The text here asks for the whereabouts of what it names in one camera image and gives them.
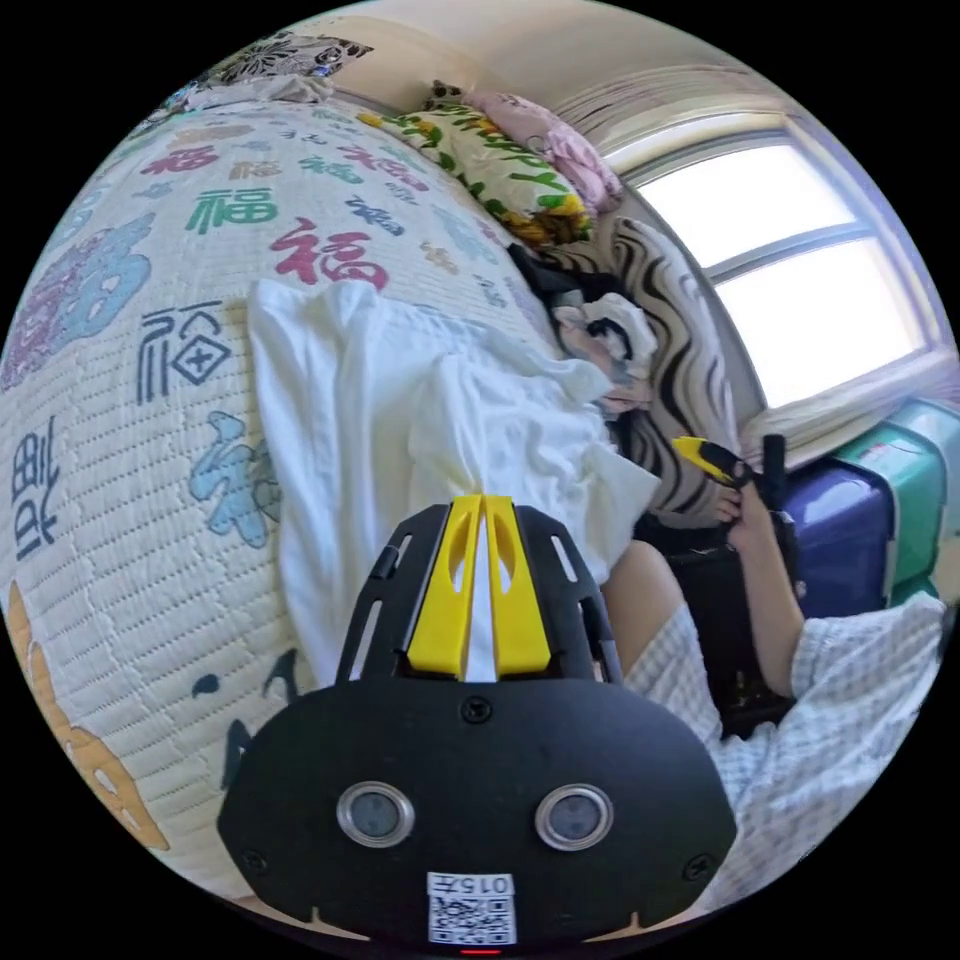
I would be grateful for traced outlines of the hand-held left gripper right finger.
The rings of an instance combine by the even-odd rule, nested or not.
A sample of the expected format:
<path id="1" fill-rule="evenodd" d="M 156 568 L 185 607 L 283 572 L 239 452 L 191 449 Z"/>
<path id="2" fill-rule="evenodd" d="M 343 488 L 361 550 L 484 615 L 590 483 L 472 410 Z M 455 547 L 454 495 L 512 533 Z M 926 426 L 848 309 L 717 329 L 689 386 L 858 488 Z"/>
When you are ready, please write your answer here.
<path id="1" fill-rule="evenodd" d="M 487 495 L 485 525 L 496 678 L 541 675 L 550 646 L 512 500 Z"/>

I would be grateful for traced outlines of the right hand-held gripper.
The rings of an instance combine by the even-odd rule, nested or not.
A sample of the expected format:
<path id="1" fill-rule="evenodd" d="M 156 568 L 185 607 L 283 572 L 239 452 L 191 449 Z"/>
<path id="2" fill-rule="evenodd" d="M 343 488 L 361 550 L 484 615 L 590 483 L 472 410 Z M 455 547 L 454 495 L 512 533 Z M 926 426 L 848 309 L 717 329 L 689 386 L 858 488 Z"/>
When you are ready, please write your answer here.
<path id="1" fill-rule="evenodd" d="M 704 438 L 680 436 L 672 440 L 677 454 L 722 487 L 739 489 L 753 481 L 765 504 L 776 535 L 776 554 L 787 583 L 795 593 L 797 547 L 794 523 L 785 512 L 787 491 L 786 446 L 763 442 L 759 467 L 741 455 Z"/>

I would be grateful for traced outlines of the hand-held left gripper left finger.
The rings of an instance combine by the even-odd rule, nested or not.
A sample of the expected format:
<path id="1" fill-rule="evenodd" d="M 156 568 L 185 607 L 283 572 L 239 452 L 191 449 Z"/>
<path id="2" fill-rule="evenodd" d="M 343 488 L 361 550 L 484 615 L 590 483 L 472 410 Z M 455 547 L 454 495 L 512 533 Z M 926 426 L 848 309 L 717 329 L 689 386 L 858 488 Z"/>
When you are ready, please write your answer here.
<path id="1" fill-rule="evenodd" d="M 417 673 L 465 678 L 482 502 L 467 495 L 450 504 L 407 648 Z"/>

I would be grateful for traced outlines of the person's right hand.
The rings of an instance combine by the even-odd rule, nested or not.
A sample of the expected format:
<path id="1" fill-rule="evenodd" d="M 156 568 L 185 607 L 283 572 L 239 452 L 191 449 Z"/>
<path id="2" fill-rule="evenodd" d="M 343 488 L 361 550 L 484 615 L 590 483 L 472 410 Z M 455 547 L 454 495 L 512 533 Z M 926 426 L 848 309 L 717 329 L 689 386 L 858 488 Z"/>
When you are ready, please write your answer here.
<path id="1" fill-rule="evenodd" d="M 770 514 L 753 481 L 739 489 L 722 487 L 716 514 L 727 526 L 728 543 L 742 558 L 756 556 L 776 544 Z"/>

